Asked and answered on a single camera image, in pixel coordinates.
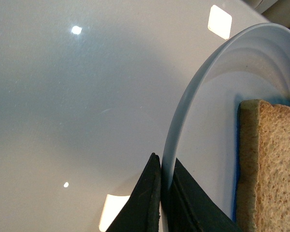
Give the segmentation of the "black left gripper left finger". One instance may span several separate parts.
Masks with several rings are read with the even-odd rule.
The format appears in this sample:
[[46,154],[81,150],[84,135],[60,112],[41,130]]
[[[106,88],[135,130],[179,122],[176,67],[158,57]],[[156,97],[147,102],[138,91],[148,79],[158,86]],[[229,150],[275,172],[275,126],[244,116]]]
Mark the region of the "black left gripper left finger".
[[130,198],[108,232],[157,232],[160,219],[160,158],[152,153]]

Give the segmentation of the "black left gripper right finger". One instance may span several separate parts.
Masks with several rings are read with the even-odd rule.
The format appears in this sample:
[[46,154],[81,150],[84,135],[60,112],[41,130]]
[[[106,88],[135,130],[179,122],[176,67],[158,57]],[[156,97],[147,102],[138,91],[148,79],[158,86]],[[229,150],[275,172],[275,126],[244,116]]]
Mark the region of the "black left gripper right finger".
[[165,232],[240,232],[205,193],[183,164],[163,159],[163,230]]

